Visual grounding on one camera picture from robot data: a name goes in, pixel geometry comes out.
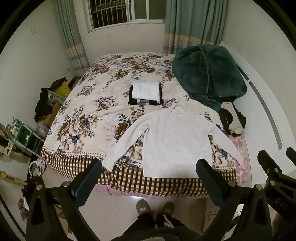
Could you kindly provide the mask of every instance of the window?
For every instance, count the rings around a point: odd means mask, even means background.
[[[162,22],[166,0],[89,0],[92,29],[120,23]]]

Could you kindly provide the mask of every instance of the metal screw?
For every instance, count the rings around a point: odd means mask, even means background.
[[[71,183],[70,181],[64,181],[63,182],[63,187],[66,188],[66,187],[70,186],[70,183]]]
[[[228,182],[228,185],[231,186],[231,187],[235,187],[236,184],[235,184],[234,181],[229,181],[229,182]]]
[[[262,186],[261,186],[260,184],[256,184],[256,188],[257,188],[258,190],[261,190],[261,189],[262,189]]]
[[[41,184],[39,184],[39,185],[37,185],[36,189],[37,189],[37,190],[41,190],[42,187],[43,187],[43,186],[42,186]]]

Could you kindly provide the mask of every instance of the blue curtain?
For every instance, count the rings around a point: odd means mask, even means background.
[[[164,53],[197,44],[220,44],[227,0],[167,0]]]
[[[54,0],[57,21],[65,43],[66,51],[77,77],[89,68],[84,46],[78,30],[73,0]]]

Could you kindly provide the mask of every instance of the dark teal blanket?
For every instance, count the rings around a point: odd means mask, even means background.
[[[191,99],[219,111],[247,92],[237,65],[225,47],[199,44],[180,50],[172,70]]]

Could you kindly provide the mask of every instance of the person's leg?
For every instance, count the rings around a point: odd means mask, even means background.
[[[168,201],[164,204],[160,214],[157,215],[156,218],[157,227],[186,227],[178,219],[172,218],[171,215],[173,214],[174,209],[175,205],[171,201]]]
[[[151,209],[144,199],[137,202],[137,211],[139,214],[137,220],[123,234],[155,227],[155,220],[151,215]]]

